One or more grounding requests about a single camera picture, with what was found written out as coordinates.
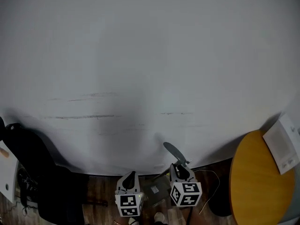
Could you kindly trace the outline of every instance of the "white wall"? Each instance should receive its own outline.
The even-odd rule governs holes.
[[[0,0],[0,65],[5,122],[58,163],[159,173],[168,141],[196,167],[293,98],[300,0]]]

